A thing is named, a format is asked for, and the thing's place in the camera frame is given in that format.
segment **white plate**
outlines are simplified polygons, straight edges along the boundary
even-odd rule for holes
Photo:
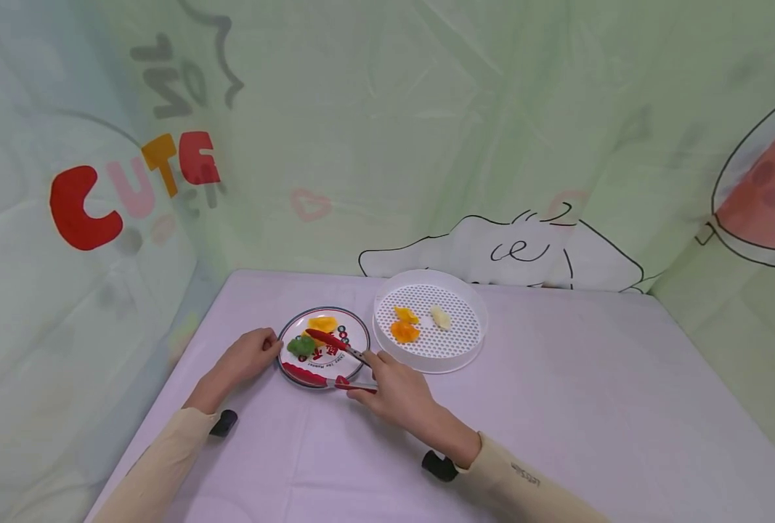
[[[431,305],[451,316],[451,329],[434,324]],[[399,343],[391,332],[394,307],[407,307],[419,317],[416,341]],[[474,360],[483,345],[488,314],[480,295],[466,282],[438,270],[400,273],[378,289],[373,303],[373,332],[381,348],[408,367],[425,374],[452,373]]]
[[[283,350],[279,354],[277,362],[280,364],[280,369],[286,378],[292,380],[295,384],[308,387],[308,389],[326,389],[326,387],[304,384],[303,381],[287,373],[283,368],[283,363],[291,363],[295,367],[308,370],[310,373],[323,376],[323,378],[335,379],[338,376],[343,376],[348,380],[353,379],[355,374],[361,370],[361,367],[364,367],[363,363],[349,356],[346,352],[338,351],[329,346],[317,348],[316,353],[312,353],[312,356],[308,358],[296,357],[288,351],[288,342],[294,340],[295,337],[300,336],[303,334],[303,331],[309,328],[310,318],[325,316],[332,316],[338,320],[338,328],[331,333],[332,336],[348,343],[357,351],[364,352],[370,348],[370,332],[367,331],[366,325],[357,315],[349,312],[347,309],[340,307],[315,307],[294,316],[278,334],[279,338],[283,340]]]

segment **white tablecloth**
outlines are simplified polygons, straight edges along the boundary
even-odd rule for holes
[[[242,332],[280,330],[317,305],[370,324],[381,282],[231,275],[92,514]],[[774,447],[656,299],[476,290],[490,313],[480,355],[457,373],[428,376],[458,417],[613,522],[775,523]],[[272,368],[224,408],[239,422],[201,453],[168,522],[494,521],[422,470],[424,446],[343,392],[299,389]]]

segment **green curtain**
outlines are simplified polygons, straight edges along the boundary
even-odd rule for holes
[[[775,0],[0,1],[0,521],[238,268],[654,286],[775,444],[774,144]]]

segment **round colander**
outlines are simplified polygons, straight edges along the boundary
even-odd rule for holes
[[[451,316],[451,329],[434,323],[432,305]],[[407,307],[419,317],[420,335],[399,343],[389,326],[398,318],[393,307]],[[482,347],[488,317],[486,305],[469,284],[438,270],[409,270],[387,280],[373,304],[373,332],[381,348],[420,373],[441,374],[465,367]]]

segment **beige sleeve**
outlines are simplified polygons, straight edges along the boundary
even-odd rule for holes
[[[604,523],[605,516],[562,486],[525,466],[505,448],[480,433],[480,454],[458,480],[518,522]]]
[[[195,408],[173,414],[108,496],[94,523],[160,523],[217,420],[216,414]]]

